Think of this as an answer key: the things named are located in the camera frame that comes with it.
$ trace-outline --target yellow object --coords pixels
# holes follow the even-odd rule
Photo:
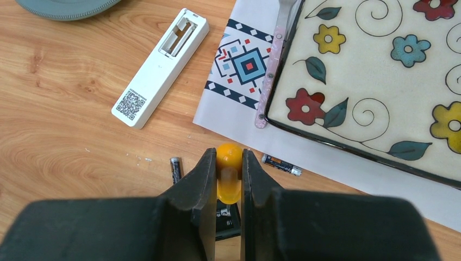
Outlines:
[[[432,111],[435,123],[431,125],[431,134],[437,139],[446,139],[448,147],[461,154],[461,102],[450,106],[435,106]]]
[[[339,53],[339,47],[346,42],[344,34],[339,33],[339,28],[336,26],[326,27],[324,24],[319,26],[319,33],[314,34],[314,41],[319,44],[319,52]]]
[[[241,197],[243,150],[235,144],[216,149],[217,198],[224,204],[237,203]]]

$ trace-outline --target fork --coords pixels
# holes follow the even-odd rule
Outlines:
[[[286,32],[288,27],[288,18],[290,17],[291,9],[297,0],[278,0],[280,8],[278,10],[277,23],[273,34],[271,53],[269,61],[267,62],[266,75],[264,83],[261,88],[261,95],[259,98],[258,109],[256,113],[255,125],[257,128],[262,129],[266,127],[267,121],[265,120],[264,110],[266,108],[269,92],[272,87],[273,79],[277,71],[278,64],[280,63],[280,56],[282,54],[283,45],[285,43]]]

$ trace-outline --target qr code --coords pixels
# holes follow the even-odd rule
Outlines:
[[[117,105],[117,110],[130,120],[136,117],[136,113],[144,106],[146,99],[137,92],[130,90],[122,101]]]

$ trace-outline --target dark blue border stripe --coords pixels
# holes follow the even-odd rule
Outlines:
[[[211,83],[213,83],[215,85],[215,87],[213,89],[210,89],[210,87],[209,87],[209,85]],[[220,94],[220,95],[222,95],[224,97],[230,98],[230,99],[232,99],[232,100],[234,100],[234,101],[236,101],[236,102],[238,102],[240,104],[246,105],[246,106],[252,108],[253,110],[256,110],[256,104],[258,103],[258,101],[254,100],[254,99],[251,99],[251,98],[249,98],[249,97],[247,97],[245,95],[242,95],[242,94],[240,94],[240,93],[238,93],[236,91],[233,91],[233,90],[231,90],[231,89],[229,89],[227,87],[224,87],[224,86],[222,86],[222,85],[220,85],[218,83],[215,83],[215,82],[212,82],[212,81],[209,80],[209,81],[207,81],[207,84],[205,85],[205,89],[213,91],[213,92],[215,92],[217,94]],[[226,91],[226,90],[230,91],[230,94],[227,95],[227,96],[224,94],[224,91]],[[240,97],[244,97],[245,101],[240,102]]]
[[[241,24],[241,25],[242,25],[242,28],[238,29],[238,28],[236,27],[237,24]],[[258,29],[254,29],[253,27],[249,27],[249,26],[247,26],[246,24],[240,23],[240,22],[238,22],[238,21],[236,21],[236,20],[229,19],[229,21],[227,21],[227,27],[234,28],[234,29],[236,29],[236,30],[239,30],[239,31],[241,31],[241,32],[244,32],[244,33],[246,33],[246,34],[249,34],[249,35],[251,35],[251,36],[253,36],[253,37],[256,37],[256,38],[258,38],[258,39],[261,39],[261,40],[263,40],[263,41],[265,41],[265,42],[268,42],[268,43],[270,43],[270,44],[272,43],[272,39],[273,39],[273,36],[272,36],[272,35],[266,34],[266,33],[264,33],[264,32],[261,32],[261,31],[258,30]],[[255,35],[252,35],[252,34],[251,34],[251,30],[256,30],[256,34],[255,34]],[[270,36],[270,37],[271,37],[271,40],[270,40],[270,41],[267,41],[267,40],[266,40],[266,36]]]

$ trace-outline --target blue flower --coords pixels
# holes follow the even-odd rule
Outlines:
[[[406,68],[413,67],[415,63],[426,60],[425,50],[431,47],[426,40],[418,41],[416,35],[409,34],[407,37],[396,37],[392,42],[394,49],[390,53],[392,59],[401,61]]]

